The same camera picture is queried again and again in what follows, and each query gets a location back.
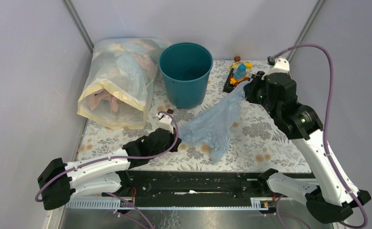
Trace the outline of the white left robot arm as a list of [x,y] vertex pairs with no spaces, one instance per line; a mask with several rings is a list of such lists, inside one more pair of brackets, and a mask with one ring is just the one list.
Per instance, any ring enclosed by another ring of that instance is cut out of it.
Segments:
[[146,165],[151,159],[176,152],[181,143],[178,128],[156,129],[122,148],[93,159],[64,162],[53,159],[37,178],[40,190],[35,201],[45,210],[64,206],[78,196],[116,192],[126,196],[131,191],[129,177],[119,172]]

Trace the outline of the light blue plastic bag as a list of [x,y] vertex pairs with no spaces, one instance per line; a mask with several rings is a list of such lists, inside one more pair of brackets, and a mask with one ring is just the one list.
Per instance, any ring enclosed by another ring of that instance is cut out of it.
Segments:
[[230,144],[230,128],[241,111],[240,102],[245,100],[246,85],[248,82],[242,82],[219,103],[182,126],[179,132],[182,141],[190,145],[204,143],[211,148],[211,161],[221,160]]

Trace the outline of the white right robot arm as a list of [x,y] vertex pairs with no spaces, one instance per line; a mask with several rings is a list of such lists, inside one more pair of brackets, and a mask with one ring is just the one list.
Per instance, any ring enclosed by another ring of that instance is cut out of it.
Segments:
[[267,111],[278,129],[302,153],[317,184],[287,177],[275,169],[260,176],[259,194],[283,194],[306,206],[323,224],[340,222],[353,214],[353,209],[371,200],[366,190],[358,189],[343,171],[331,147],[323,141],[323,125],[313,108],[298,102],[297,84],[287,73],[263,72],[244,86],[248,102]]

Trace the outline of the teal plastic trash bin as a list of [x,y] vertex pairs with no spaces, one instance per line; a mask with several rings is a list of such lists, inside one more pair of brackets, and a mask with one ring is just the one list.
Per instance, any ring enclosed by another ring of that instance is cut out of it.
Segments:
[[193,42],[180,42],[166,48],[158,64],[168,98],[178,109],[200,105],[206,95],[213,56]]

